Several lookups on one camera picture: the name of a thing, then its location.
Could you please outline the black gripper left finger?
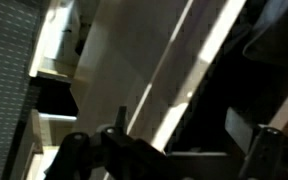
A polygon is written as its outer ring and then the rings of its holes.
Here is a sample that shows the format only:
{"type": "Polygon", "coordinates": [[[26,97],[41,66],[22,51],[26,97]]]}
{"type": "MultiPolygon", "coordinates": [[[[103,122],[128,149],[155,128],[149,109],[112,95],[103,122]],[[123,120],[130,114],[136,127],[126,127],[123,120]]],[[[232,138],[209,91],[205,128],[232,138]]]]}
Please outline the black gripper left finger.
{"type": "Polygon", "coordinates": [[[120,106],[115,122],[101,125],[92,136],[66,135],[44,180],[89,180],[93,169],[108,165],[125,135],[126,114],[127,107],[120,106]]]}

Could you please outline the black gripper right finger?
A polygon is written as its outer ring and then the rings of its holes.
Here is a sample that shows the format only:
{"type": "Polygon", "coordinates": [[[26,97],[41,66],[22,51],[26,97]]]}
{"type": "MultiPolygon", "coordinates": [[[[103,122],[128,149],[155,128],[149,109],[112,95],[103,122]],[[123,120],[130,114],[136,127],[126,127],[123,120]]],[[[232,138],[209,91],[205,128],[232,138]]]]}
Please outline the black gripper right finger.
{"type": "Polygon", "coordinates": [[[245,154],[238,179],[274,180],[282,155],[282,132],[250,122],[233,108],[227,110],[225,130],[245,154]]]}

